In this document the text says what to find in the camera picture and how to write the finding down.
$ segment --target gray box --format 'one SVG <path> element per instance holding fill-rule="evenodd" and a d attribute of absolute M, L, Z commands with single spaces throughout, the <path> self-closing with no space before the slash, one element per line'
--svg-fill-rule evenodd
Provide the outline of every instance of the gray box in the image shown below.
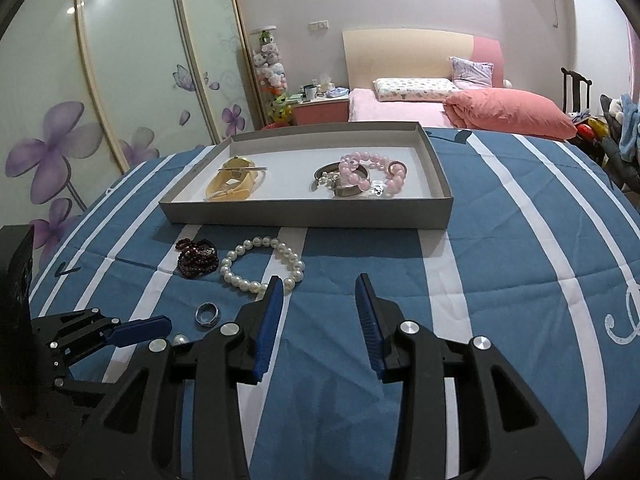
<path fill-rule="evenodd" d="M 207 182 L 215 176 L 228 156 L 247 156 L 295 150 L 336 150 L 342 154 L 374 146 L 382 155 L 385 148 L 415 150 L 415 168 L 424 171 L 420 179 L 426 184 L 428 196 L 401 198 L 293 198 L 282 200 L 247 200 L 238 202 L 204 202 L 178 198 L 195 189 L 200 173 L 216 158 L 227 151 L 209 168 Z M 271 165 L 273 170 L 282 170 Z M 300 180 L 313 180 L 317 168 L 305 168 Z M 412 178 L 407 175 L 407 182 Z M 372 172 L 372 179 L 378 176 Z M 438 160 L 429 137 L 418 123 L 332 123 L 276 128 L 229 137 L 215 146 L 196 164 L 160 201 L 160 207 L 171 223 L 256 225 L 278 227 L 341 227 L 341 228 L 393 228 L 439 229 L 449 224 L 453 197 L 447 177 Z"/>

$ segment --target pink beaded bracelet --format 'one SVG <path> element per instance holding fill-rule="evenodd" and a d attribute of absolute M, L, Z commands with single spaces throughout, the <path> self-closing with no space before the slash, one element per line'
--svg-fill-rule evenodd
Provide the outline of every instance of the pink beaded bracelet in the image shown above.
<path fill-rule="evenodd" d="M 338 165 L 340 178 L 352 186 L 358 186 L 362 191 L 370 189 L 371 181 L 368 178 L 362 178 L 359 174 L 355 173 L 356 168 L 361 162 L 367 162 L 369 160 L 374 165 L 371 169 L 378 169 L 380 171 L 384 171 L 386 174 L 387 180 L 385 182 L 384 191 L 389 194 L 399 193 L 402 190 L 404 180 L 406 179 L 406 166 L 399 160 L 389 162 L 388 156 L 381 156 L 377 153 L 369 155 L 367 152 L 354 152 L 350 155 L 343 155 L 340 158 L 340 164 Z"/>

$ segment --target bed headboard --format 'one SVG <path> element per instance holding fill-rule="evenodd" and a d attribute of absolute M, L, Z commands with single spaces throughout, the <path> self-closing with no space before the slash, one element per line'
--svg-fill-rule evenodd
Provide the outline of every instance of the bed headboard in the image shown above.
<path fill-rule="evenodd" d="M 503 86 L 500 42 L 420 28 L 371 28 L 342 33 L 349 86 L 373 88 L 380 77 L 451 78 L 449 56 L 494 64 L 494 87 Z"/>

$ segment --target wooden chair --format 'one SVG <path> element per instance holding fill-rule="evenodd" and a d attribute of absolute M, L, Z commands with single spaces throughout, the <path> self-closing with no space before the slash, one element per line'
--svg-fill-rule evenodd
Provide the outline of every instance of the wooden chair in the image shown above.
<path fill-rule="evenodd" d="M 580 102 L 580 83 L 587 83 L 587 108 L 591 108 L 591 85 L 593 81 L 585 78 L 585 76 L 574 72 L 573 70 L 567 70 L 564 67 L 561 68 L 564 74 L 564 100 L 562 101 L 562 112 L 566 113 L 566 79 L 571 76 L 571 94 L 574 101 L 573 112 L 581 112 L 583 110 Z"/>

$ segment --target open box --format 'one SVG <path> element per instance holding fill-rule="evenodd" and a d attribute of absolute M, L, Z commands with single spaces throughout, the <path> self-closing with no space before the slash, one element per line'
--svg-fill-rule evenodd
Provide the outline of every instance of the open box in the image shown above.
<path fill-rule="evenodd" d="M 314 186 L 318 168 L 367 151 L 400 160 L 407 177 L 399 194 L 337 197 Z M 266 167 L 246 200 L 205 202 L 205 190 L 233 156 Z M 369 170 L 372 180 L 384 180 Z M 453 197 L 429 137 L 418 123 L 332 123 L 277 128 L 229 137 L 160 201 L 171 223 L 280 227 L 446 229 Z"/>

